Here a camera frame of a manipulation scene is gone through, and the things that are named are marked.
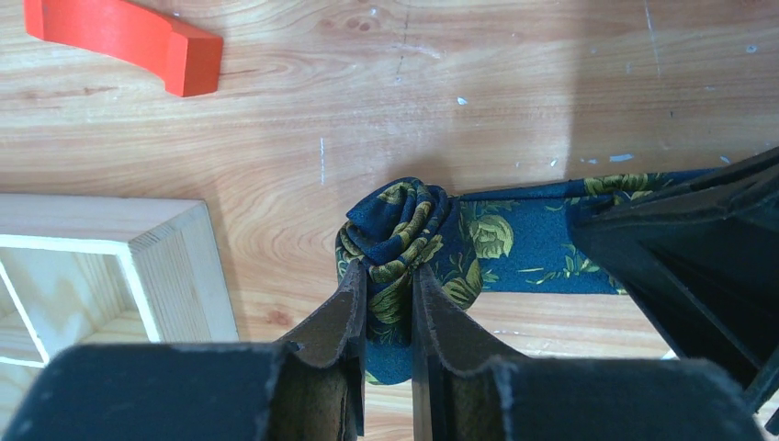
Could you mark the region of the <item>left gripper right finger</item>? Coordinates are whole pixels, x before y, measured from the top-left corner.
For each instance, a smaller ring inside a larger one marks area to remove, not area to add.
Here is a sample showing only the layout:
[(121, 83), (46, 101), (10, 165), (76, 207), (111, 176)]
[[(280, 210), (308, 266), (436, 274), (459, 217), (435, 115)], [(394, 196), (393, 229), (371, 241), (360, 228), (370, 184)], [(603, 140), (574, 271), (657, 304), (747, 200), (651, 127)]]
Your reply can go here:
[(533, 358), (472, 320), (429, 266), (412, 280), (418, 440), (759, 440), (705, 360)]

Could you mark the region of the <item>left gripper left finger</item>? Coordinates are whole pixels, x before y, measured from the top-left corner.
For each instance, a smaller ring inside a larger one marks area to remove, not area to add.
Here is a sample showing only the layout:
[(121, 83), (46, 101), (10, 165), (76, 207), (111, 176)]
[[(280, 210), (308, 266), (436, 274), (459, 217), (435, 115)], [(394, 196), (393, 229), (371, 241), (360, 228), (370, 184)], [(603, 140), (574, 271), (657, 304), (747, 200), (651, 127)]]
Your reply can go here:
[(273, 342), (88, 344), (57, 355), (7, 440), (355, 440), (365, 430), (367, 272)]

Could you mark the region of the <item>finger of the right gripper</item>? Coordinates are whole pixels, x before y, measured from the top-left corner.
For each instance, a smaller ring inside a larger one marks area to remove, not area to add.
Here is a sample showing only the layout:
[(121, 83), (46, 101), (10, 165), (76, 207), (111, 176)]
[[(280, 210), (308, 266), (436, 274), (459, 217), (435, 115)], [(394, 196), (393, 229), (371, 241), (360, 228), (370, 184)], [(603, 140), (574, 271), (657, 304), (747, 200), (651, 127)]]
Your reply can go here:
[(748, 387), (778, 346), (778, 152), (569, 211), (574, 245), (616, 279), (677, 355)]
[(778, 345), (765, 359), (750, 364), (750, 379), (743, 392), (748, 407), (758, 412), (778, 391)]

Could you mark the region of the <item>navy yellow floral tie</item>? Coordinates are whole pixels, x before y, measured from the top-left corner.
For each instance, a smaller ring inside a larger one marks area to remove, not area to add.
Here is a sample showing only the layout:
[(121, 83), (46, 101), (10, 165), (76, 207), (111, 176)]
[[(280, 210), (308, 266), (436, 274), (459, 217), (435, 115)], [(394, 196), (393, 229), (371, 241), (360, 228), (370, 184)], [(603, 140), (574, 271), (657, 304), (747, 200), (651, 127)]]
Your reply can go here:
[(462, 309), (484, 292), (620, 294), (623, 287), (570, 238), (569, 218), (697, 177), (696, 171), (589, 177), (454, 196), (416, 177), (375, 190), (335, 238), (339, 274), (367, 269), (367, 379), (412, 375), (412, 276), (428, 265)]

